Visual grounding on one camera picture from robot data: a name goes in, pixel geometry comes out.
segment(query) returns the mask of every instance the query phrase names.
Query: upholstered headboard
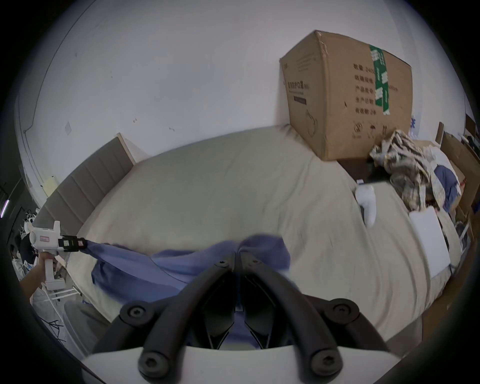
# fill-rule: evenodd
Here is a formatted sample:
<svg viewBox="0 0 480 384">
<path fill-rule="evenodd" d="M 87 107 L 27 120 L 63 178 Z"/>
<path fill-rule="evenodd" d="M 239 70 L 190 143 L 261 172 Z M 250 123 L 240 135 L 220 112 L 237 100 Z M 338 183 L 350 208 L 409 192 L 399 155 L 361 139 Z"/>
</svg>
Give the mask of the upholstered headboard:
<svg viewBox="0 0 480 384">
<path fill-rule="evenodd" d="M 134 161 L 121 136 L 115 137 L 80 164 L 50 195 L 33 225 L 76 235 L 105 195 L 132 169 Z"/>
</svg>

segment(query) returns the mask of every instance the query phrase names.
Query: beige bed sheet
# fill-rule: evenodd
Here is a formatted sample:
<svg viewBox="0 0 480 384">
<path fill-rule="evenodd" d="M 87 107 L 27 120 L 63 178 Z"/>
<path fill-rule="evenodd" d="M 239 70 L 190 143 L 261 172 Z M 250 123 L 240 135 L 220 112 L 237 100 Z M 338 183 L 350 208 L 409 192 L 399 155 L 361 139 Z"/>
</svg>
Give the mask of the beige bed sheet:
<svg viewBox="0 0 480 384">
<path fill-rule="evenodd" d="M 303 293 L 353 300 L 387 340 L 425 311 L 450 273 L 430 279 L 407 209 L 389 184 L 374 185 L 371 229 L 363 224 L 355 186 L 337 162 L 319 160 L 290 126 L 239 132 L 137 164 L 79 235 L 150 254 L 254 233 L 281 235 L 292 258 L 290 275 Z M 453 224 L 443 220 L 450 248 L 459 249 Z M 121 305 L 93 285 L 95 263 L 75 253 L 67 269 L 113 320 Z"/>
</svg>

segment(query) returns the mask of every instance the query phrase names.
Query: white sheet of paper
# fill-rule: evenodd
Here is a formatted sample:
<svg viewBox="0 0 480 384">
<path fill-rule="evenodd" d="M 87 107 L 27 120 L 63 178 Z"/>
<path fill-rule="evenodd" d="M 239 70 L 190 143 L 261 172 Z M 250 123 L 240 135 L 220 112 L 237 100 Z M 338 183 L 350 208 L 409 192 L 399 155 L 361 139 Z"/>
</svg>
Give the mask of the white sheet of paper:
<svg viewBox="0 0 480 384">
<path fill-rule="evenodd" d="M 409 213 L 413 228 L 427 257 L 430 278 L 434 278 L 450 264 L 445 238 L 433 207 Z"/>
</svg>

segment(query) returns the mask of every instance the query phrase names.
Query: green tape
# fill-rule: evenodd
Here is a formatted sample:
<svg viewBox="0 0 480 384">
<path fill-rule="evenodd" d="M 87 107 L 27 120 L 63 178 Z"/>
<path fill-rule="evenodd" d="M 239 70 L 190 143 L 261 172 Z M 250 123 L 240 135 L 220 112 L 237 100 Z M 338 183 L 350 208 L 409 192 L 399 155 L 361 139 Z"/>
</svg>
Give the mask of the green tape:
<svg viewBox="0 0 480 384">
<path fill-rule="evenodd" d="M 373 69 L 375 71 L 375 105 L 383 107 L 384 115 L 389 115 L 388 77 L 385 56 L 380 48 L 373 45 L 370 45 L 370 53 L 372 54 Z"/>
</svg>

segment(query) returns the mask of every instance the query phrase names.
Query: blue garment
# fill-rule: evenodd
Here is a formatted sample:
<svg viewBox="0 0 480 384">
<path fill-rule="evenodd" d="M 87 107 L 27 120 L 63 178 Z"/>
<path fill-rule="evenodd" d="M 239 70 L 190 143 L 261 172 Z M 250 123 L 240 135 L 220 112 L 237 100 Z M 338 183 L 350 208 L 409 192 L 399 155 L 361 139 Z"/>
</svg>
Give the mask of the blue garment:
<svg viewBox="0 0 480 384">
<path fill-rule="evenodd" d="M 222 241 L 202 251 L 165 250 L 151 257 L 92 241 L 82 250 L 98 260 L 92 270 L 93 283 L 122 304 L 174 296 L 202 271 L 240 251 L 250 252 L 277 271 L 287 271 L 290 267 L 290 254 L 283 239 L 271 235 L 254 235 L 241 242 Z M 228 336 L 228 341 L 232 340 L 256 344 L 238 312 Z"/>
<path fill-rule="evenodd" d="M 434 172 L 445 189 L 444 210 L 450 212 L 450 207 L 458 196 L 458 191 L 456 190 L 458 181 L 456 180 L 454 173 L 443 165 L 438 165 Z"/>
</svg>

